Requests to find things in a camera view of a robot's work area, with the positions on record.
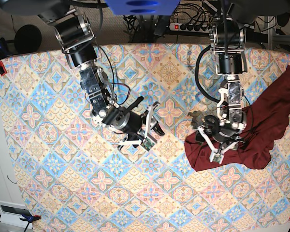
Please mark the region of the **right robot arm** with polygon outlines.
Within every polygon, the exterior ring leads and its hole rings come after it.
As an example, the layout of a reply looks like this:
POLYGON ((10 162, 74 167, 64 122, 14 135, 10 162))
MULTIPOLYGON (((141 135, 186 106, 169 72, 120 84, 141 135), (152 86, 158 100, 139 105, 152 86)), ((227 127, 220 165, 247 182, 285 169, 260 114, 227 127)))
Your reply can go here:
POLYGON ((86 3, 75 0, 0 0, 0 8, 12 15, 37 15, 52 26, 68 65, 80 72, 81 88, 92 105, 91 116, 100 125, 112 127, 127 134, 128 139, 142 139, 150 130, 165 133, 153 117, 154 106, 138 115, 133 109, 143 101, 138 97, 130 106, 117 103, 114 81, 110 82, 103 68, 95 64, 97 54, 92 45, 95 35, 89 19, 78 12, 78 7, 107 7, 104 3, 86 3))

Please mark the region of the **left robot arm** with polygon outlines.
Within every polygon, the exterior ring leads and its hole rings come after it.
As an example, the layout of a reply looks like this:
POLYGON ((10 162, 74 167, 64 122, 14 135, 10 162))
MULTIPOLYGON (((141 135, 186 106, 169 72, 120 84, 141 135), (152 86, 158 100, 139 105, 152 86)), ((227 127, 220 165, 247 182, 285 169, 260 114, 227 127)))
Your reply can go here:
POLYGON ((239 76, 247 72, 244 54, 246 30, 258 16, 277 16, 290 10, 290 0, 222 0, 221 9, 209 25, 211 44, 198 56, 195 66, 195 82, 200 92, 217 103, 217 114, 208 115, 198 127, 196 140, 221 145, 236 144, 239 134, 246 128, 247 116, 242 111, 243 91, 239 76), (200 85, 199 65, 204 53, 212 50, 216 74, 224 78, 219 88, 220 99, 210 96, 200 85))

